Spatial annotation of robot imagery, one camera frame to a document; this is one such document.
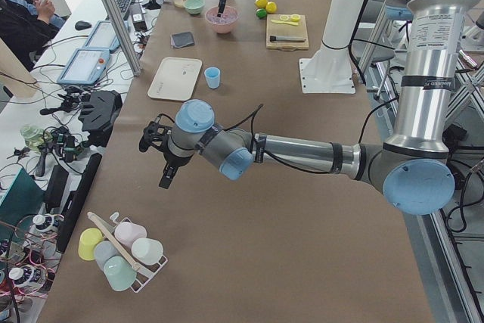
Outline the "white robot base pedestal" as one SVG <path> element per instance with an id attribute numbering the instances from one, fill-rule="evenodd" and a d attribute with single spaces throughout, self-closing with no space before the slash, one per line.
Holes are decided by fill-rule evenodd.
<path id="1" fill-rule="evenodd" d="M 299 60 L 305 94 L 353 94 L 350 41 L 364 0 L 331 0 L 321 47 Z"/>

